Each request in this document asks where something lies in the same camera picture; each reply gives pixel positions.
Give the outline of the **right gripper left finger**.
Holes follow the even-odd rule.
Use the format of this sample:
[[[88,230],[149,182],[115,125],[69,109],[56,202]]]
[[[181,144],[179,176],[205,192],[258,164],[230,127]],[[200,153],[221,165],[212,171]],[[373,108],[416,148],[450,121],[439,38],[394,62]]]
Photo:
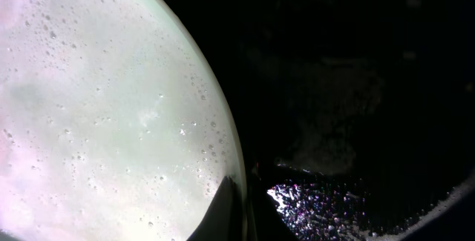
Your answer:
[[[238,185],[225,176],[202,221],[187,241],[241,241],[243,208]]]

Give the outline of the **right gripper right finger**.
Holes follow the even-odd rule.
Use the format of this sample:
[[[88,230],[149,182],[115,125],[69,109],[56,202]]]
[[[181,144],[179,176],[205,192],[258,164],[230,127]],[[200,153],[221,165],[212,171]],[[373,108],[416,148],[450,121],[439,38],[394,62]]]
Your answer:
[[[295,235],[280,218],[275,200],[253,167],[247,176],[249,239],[257,241],[296,241]]]

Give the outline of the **light green plate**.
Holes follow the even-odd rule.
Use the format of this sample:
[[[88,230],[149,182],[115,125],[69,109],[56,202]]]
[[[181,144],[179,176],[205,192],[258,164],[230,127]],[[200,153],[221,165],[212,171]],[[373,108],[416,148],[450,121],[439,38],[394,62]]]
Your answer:
[[[1,236],[187,240],[247,195],[232,113],[163,0],[1,0]]]

